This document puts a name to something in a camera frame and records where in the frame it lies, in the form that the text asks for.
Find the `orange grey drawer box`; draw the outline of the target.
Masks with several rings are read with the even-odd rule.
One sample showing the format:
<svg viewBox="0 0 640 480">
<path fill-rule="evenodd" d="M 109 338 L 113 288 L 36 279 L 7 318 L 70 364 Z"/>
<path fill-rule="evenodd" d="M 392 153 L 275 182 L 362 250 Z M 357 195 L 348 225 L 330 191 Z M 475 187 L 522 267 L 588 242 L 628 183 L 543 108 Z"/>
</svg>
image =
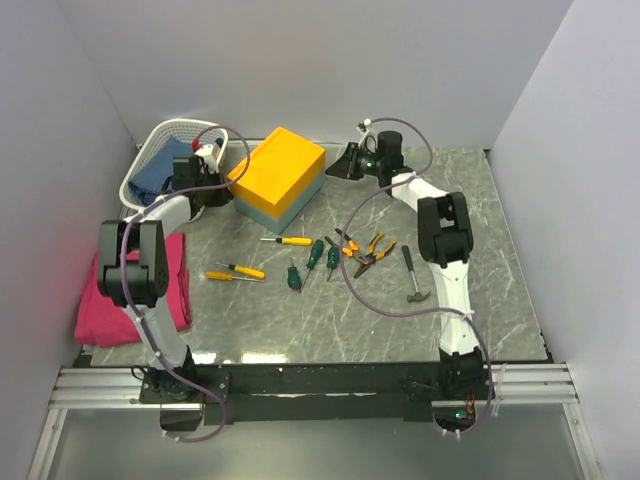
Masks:
<svg viewBox="0 0 640 480">
<path fill-rule="evenodd" d="M 280 234 L 324 185 L 326 150 L 283 127 L 227 174 L 236 210 Z"/>
</svg>

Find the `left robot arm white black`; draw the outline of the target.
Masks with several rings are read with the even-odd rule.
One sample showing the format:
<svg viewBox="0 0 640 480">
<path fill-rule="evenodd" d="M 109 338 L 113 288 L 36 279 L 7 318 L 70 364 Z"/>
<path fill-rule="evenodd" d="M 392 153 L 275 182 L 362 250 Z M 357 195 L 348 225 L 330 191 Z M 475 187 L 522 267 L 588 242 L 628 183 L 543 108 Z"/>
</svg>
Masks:
<svg viewBox="0 0 640 480">
<path fill-rule="evenodd" d="M 187 344 L 180 338 L 168 300 L 166 238 L 208 207 L 232 199 L 219 161 L 204 148 L 173 160 L 171 187 L 151 205 L 123 220 L 102 222 L 99 230 L 99 293 L 121 308 L 146 347 L 143 384 L 178 402 L 201 390 Z"/>
</svg>

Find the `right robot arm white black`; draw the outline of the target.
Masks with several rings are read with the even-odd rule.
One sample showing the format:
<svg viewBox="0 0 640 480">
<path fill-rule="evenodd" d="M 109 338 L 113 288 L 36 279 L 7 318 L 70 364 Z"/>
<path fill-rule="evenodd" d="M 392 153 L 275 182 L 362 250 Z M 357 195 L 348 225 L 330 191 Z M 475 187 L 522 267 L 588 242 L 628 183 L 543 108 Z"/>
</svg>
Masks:
<svg viewBox="0 0 640 480">
<path fill-rule="evenodd" d="M 474 239 L 466 197 L 433 186 L 407 167 L 400 133 L 378 133 L 373 148 L 370 138 L 366 134 L 348 143 L 326 174 L 350 181 L 373 176 L 387 194 L 416 212 L 418 248 L 435 281 L 441 313 L 438 387 L 445 396 L 460 398 L 486 378 L 469 296 Z"/>
</svg>

